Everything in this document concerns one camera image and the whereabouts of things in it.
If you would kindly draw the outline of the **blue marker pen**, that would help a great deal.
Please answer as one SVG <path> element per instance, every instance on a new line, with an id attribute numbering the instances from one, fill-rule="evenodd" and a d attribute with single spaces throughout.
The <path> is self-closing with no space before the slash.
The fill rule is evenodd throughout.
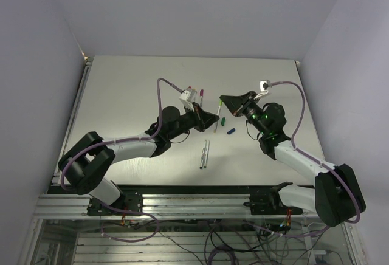
<path id="1" fill-rule="evenodd" d="M 205 144 L 204 144 L 204 147 L 202 149 L 201 161 L 200 161 L 199 169 L 203 169 L 203 167 L 204 167 L 205 157 L 206 157 L 206 152 L 207 152 L 207 145 L 208 145 L 208 140 L 205 140 Z"/>

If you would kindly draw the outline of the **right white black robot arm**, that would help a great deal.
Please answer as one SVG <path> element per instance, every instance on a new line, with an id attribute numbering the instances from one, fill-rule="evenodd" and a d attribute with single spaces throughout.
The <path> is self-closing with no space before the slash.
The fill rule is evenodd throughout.
<path id="1" fill-rule="evenodd" d="M 258 142 L 265 155 L 292 168 L 312 185 L 301 187 L 283 182 L 272 187 L 267 200 L 272 212 L 283 213 L 290 207 L 308 210 L 329 227 L 360 219 L 366 204 L 353 169 L 347 164 L 317 159 L 299 149 L 283 131 L 287 120 L 282 105 L 266 103 L 260 107 L 254 91 L 240 96 L 222 95 L 220 99 L 233 116 L 245 117 L 258 130 Z"/>

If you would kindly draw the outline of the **aluminium extrusion frame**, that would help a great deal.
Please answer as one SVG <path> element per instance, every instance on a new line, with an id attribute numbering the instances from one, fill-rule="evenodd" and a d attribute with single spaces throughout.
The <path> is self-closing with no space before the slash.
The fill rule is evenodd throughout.
<path id="1" fill-rule="evenodd" d="M 258 106 L 283 106 L 285 134 L 317 159 L 321 148 L 294 60 L 96 56 L 88 59 L 57 162 L 87 133 L 108 145 L 130 141 L 174 106 L 189 86 L 195 103 L 216 114 L 221 95 L 243 95 L 272 83 Z M 324 244 L 346 242 L 308 210 L 302 215 L 251 215 L 251 194 L 283 182 L 311 187 L 305 177 L 265 155 L 258 130 L 222 103 L 216 134 L 191 129 L 160 156 L 112 164 L 105 178 L 143 197 L 140 216 L 88 216 L 93 198 L 78 195 L 57 166 L 38 198 L 21 264 L 314 264 Z M 233 134 L 227 132 L 235 128 Z M 207 168 L 199 169 L 205 140 Z"/>

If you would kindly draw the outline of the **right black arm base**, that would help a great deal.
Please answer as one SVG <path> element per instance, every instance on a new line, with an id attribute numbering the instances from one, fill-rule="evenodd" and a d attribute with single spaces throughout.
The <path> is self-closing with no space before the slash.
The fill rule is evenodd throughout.
<path id="1" fill-rule="evenodd" d="M 286 215 L 291 212 L 292 215 L 302 215 L 303 210 L 297 207 L 287 207 L 281 203 L 278 192 L 292 182 L 283 182 L 273 187 L 264 187 L 264 190 L 251 194 L 248 202 L 243 206 L 250 208 L 251 215 Z"/>

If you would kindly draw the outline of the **light green marker pen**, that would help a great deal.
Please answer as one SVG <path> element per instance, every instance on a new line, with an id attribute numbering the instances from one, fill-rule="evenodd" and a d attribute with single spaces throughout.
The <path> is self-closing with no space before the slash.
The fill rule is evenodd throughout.
<path id="1" fill-rule="evenodd" d="M 217 113 L 216 113 L 216 115 L 218 116 L 218 119 L 216 120 L 215 125 L 214 125 L 214 128 L 213 128 L 213 133 L 214 133 L 214 134 L 216 134 L 217 129 L 218 129 L 218 123 L 219 123 L 219 120 L 220 120 L 221 108 L 222 108 L 222 100 L 219 100 L 219 103 L 218 103 L 218 110 L 217 110 Z"/>

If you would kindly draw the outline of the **magenta marker pen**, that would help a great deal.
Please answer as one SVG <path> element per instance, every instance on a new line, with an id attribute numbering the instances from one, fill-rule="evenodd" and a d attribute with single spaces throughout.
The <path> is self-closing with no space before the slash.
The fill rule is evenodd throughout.
<path id="1" fill-rule="evenodd" d="M 200 107 L 202 107 L 203 99 L 204 99 L 204 90 L 203 90 L 203 89 L 200 90 L 199 95 L 200 95 L 200 102 L 199 102 L 199 105 L 200 105 Z"/>

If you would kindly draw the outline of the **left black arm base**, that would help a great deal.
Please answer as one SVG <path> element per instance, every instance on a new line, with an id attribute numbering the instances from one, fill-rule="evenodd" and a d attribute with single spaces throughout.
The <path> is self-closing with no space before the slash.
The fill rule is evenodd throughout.
<path id="1" fill-rule="evenodd" d="M 87 208 L 88 216 L 116 216 L 135 215 L 140 216 L 143 208 L 143 197 L 135 191 L 130 191 L 119 196 L 112 204 L 103 205 L 101 201 L 92 198 Z"/>

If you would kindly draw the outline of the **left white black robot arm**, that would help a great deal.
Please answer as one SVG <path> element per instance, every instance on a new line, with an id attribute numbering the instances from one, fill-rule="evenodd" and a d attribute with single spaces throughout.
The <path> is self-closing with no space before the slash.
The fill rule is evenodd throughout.
<path id="1" fill-rule="evenodd" d="M 186 108 L 184 114 L 174 106 L 163 108 L 157 121 L 136 140 L 116 140 L 108 145 L 95 131 L 89 132 L 59 160 L 58 167 L 64 171 L 79 152 L 92 146 L 70 164 L 65 178 L 76 194 L 96 198 L 109 214 L 116 215 L 125 207 L 125 196 L 113 181 L 105 178 L 109 167 L 130 159 L 160 156 L 171 148 L 173 139 L 188 134 L 191 129 L 204 132 L 219 120 L 218 115 L 204 111 L 197 103 L 193 106 L 194 110 Z"/>

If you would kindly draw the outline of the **dark green marker pen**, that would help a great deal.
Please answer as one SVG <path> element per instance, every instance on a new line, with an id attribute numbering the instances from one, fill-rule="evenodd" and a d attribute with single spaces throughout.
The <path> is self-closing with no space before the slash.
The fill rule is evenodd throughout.
<path id="1" fill-rule="evenodd" d="M 203 168 L 207 168 L 207 165 L 208 165 L 208 157 L 209 157 L 209 150 L 210 150 L 210 141 L 209 141 L 209 140 L 206 140 L 206 143 L 205 143 L 205 156 L 204 156 Z"/>

